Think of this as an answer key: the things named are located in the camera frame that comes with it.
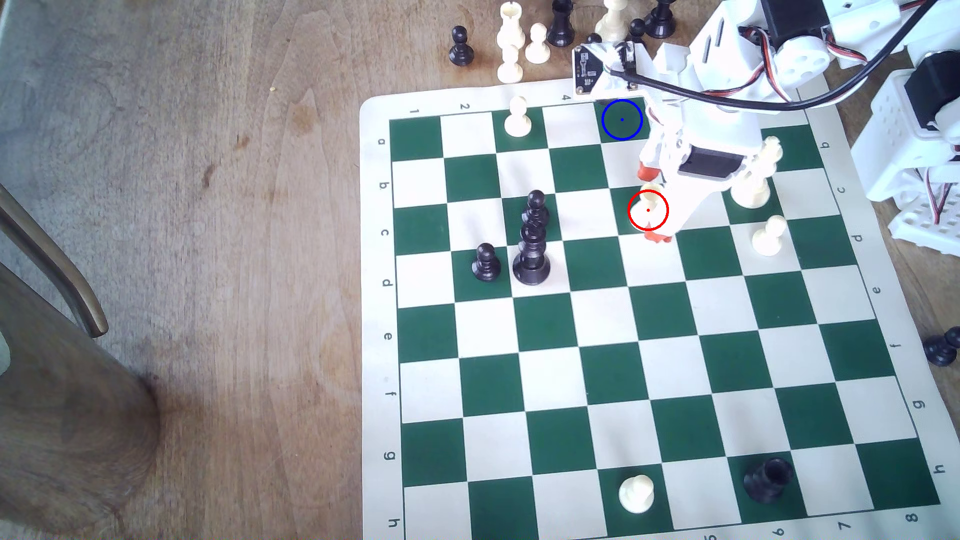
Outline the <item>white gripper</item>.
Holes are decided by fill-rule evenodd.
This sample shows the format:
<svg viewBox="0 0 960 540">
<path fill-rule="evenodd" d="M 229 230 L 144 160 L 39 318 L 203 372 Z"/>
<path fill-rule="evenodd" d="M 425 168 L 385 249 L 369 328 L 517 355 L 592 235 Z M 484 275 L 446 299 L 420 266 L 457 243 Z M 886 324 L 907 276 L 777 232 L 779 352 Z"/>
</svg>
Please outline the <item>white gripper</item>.
<svg viewBox="0 0 960 540">
<path fill-rule="evenodd" d="M 661 81 L 703 98 L 780 104 L 783 78 L 765 16 L 713 16 L 689 46 L 662 44 L 653 59 Z M 697 209 L 726 189 L 761 151 L 761 112 L 754 106 L 653 91 L 653 124 L 639 153 L 642 232 L 670 242 Z M 675 178 L 678 173 L 702 178 Z"/>
</svg>

